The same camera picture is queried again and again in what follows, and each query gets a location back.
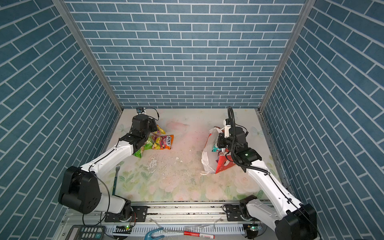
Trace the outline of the red white paper bag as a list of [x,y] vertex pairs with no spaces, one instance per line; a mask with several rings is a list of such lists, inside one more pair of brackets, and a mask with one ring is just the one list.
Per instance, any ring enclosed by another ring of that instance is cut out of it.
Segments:
[[223,133],[219,127],[213,127],[209,131],[209,136],[203,149],[201,159],[204,167],[204,170],[201,171],[201,175],[203,176],[208,174],[218,174],[235,166],[228,149],[219,149],[219,152],[212,152],[213,146],[217,146],[219,133]]

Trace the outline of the green chips bag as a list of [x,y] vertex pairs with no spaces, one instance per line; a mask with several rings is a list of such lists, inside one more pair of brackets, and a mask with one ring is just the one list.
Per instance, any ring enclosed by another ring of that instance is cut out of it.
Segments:
[[133,155],[141,159],[144,151],[152,149],[153,145],[154,145],[154,142],[153,142],[152,136],[149,136],[145,144],[139,150],[137,150]]

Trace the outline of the fruit candy bag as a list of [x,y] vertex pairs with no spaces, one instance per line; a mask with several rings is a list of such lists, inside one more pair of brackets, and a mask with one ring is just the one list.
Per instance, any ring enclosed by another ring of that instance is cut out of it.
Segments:
[[170,150],[174,140],[173,135],[152,136],[154,150]]

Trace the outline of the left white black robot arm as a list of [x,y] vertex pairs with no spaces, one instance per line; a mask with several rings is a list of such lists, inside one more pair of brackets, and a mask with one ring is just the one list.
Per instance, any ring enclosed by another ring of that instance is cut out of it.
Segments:
[[117,164],[145,145],[152,132],[158,130],[156,120],[148,115],[136,115],[129,133],[96,159],[80,167],[69,167],[63,177],[58,202],[84,215],[91,212],[117,214],[124,221],[132,214],[131,201],[110,193],[103,194],[101,179]]

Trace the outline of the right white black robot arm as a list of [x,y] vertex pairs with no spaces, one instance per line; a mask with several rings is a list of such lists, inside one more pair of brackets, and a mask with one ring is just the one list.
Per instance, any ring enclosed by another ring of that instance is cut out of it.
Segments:
[[256,197],[247,197],[244,206],[251,218],[272,229],[279,240],[315,240],[319,237],[317,212],[303,205],[270,172],[262,157],[248,146],[241,127],[226,125],[219,132],[218,147],[230,151],[233,162],[259,185],[272,203],[263,204]]

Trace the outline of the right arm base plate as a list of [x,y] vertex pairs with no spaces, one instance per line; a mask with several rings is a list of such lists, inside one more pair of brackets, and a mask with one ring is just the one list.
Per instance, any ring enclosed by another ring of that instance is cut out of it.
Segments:
[[245,204],[224,204],[222,205],[222,210],[225,212],[229,222],[261,222],[261,220],[251,217]]

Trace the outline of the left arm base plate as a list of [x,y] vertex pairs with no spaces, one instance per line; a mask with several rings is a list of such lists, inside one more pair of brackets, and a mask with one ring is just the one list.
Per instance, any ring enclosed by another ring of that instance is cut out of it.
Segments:
[[107,213],[105,217],[106,223],[124,223],[124,222],[145,222],[148,206],[132,206],[129,218],[124,219],[122,214]]

